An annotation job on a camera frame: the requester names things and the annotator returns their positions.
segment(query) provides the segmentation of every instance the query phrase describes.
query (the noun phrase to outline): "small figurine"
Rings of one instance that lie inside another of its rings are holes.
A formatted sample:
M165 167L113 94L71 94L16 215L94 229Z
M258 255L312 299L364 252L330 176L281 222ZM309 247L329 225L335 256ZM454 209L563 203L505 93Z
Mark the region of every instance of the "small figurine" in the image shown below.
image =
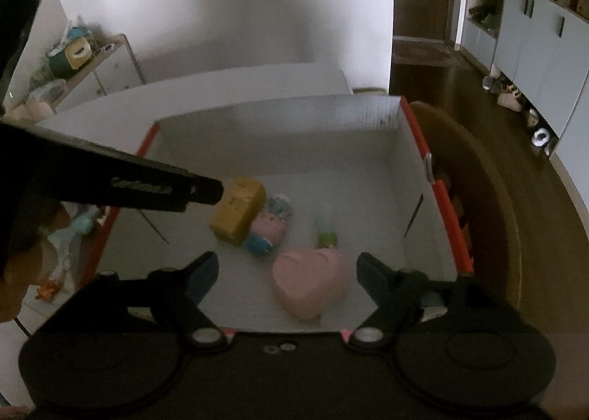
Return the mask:
M251 223L246 248L255 255L267 255L285 238L287 219L292 209L289 199L278 194L266 200L261 212Z
M35 298L37 300L45 300L46 302L51 302L55 298L55 296L60 292L61 287L62 286L60 283L49 280L45 284L39 286Z

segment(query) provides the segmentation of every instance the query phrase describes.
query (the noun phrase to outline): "cabinet handle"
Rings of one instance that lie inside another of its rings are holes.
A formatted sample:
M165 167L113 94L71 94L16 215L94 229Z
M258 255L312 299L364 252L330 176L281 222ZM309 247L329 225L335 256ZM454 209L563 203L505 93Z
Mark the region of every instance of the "cabinet handle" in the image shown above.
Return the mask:
M561 38L562 34L564 33L564 22L567 19L564 16L561 16L561 21L560 21L560 29L558 30L558 37Z

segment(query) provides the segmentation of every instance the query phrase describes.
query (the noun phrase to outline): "white cabinet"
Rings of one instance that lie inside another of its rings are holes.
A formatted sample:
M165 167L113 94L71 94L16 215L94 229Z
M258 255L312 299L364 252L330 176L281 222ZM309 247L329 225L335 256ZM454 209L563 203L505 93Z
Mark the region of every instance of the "white cabinet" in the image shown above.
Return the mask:
M589 71L589 23L552 0L505 0L494 63L561 136Z
M478 44L478 36L480 29L470 20L464 20L464 31L462 32L462 47L466 49L473 56L476 53L476 44Z
M589 24L562 8L558 14L556 47L534 105L560 136L589 70Z
M531 0L505 0L503 5L494 63L509 79L515 76L519 52L531 22L530 5Z
M589 209L589 82L585 83L556 154Z
M485 29L467 19L464 21L461 45L479 63L491 69L497 40Z
M70 80L71 91L57 101L55 112L73 109L103 95L143 84L125 36L113 38L116 47L101 51Z
M512 81L532 103L538 98L540 85L548 71L558 40L560 12L548 0L529 0L530 23L521 46Z
M125 46L121 46L100 63L94 72L107 95L142 85L141 78Z
M57 105L55 112L59 113L68 109L73 109L74 107L78 107L88 101L93 101L103 95L102 88L92 72L82 79L66 98Z

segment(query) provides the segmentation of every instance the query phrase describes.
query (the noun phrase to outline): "white cardboard box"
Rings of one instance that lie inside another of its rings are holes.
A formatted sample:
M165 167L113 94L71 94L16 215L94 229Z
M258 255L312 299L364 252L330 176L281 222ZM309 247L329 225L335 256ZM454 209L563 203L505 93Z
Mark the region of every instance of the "white cardboard box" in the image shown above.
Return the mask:
M147 158L225 185L236 175L249 176L269 195L287 195L294 213L280 251L314 247L313 207L327 200L336 214L339 249L354 265L361 252L370 252L393 269L409 267L431 279L454 280L448 220L438 208L406 115L411 116L405 100L375 95L248 102L161 119L144 150ZM287 314L273 298L273 258L260 259L218 241L208 227L214 210L190 205L181 214L145 211L150 225L139 212L122 209L97 270L143 278L161 267L184 267L213 250L219 279L199 307L226 328L345 330L375 310L354 281L320 319L303 322Z

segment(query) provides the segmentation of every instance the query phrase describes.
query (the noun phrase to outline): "yellow toy block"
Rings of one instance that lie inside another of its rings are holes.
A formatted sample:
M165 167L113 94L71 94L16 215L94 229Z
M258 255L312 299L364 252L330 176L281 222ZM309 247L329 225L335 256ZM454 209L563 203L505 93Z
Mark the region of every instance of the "yellow toy block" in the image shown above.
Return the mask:
M260 182L237 177L217 205L209 227L218 239L240 246L264 202L266 191Z

